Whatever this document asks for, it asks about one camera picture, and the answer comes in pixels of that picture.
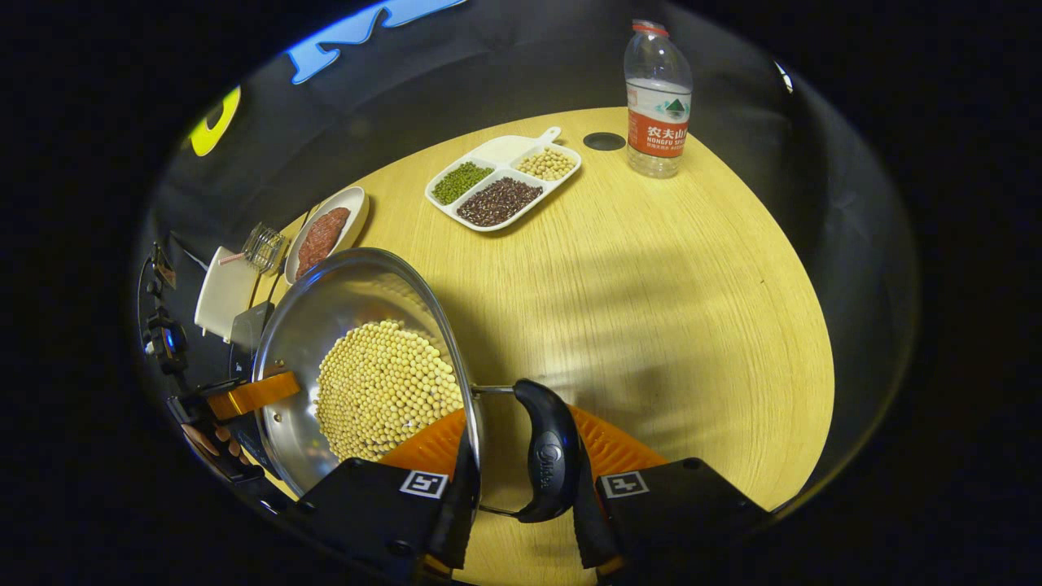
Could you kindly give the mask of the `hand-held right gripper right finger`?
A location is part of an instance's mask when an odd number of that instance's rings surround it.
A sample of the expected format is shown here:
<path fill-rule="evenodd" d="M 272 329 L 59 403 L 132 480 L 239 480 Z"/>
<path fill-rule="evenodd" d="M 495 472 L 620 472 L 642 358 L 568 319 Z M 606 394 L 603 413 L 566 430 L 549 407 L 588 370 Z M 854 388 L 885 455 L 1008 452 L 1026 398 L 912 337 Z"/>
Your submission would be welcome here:
<path fill-rule="evenodd" d="M 572 407 L 584 441 L 573 524 L 600 583 L 677 583 L 715 570 L 769 512 L 699 457 L 668 462 L 625 431 Z"/>

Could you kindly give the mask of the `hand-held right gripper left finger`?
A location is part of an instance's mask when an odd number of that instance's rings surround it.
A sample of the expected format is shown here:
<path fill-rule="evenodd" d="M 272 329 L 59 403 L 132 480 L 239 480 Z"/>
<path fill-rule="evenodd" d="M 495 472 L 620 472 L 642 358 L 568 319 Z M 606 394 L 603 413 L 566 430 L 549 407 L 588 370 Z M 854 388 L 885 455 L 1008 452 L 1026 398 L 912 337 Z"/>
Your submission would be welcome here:
<path fill-rule="evenodd" d="M 480 486 L 465 431 L 458 409 L 380 462 L 339 464 L 298 500 L 298 523 L 372 583 L 450 582 Z"/>

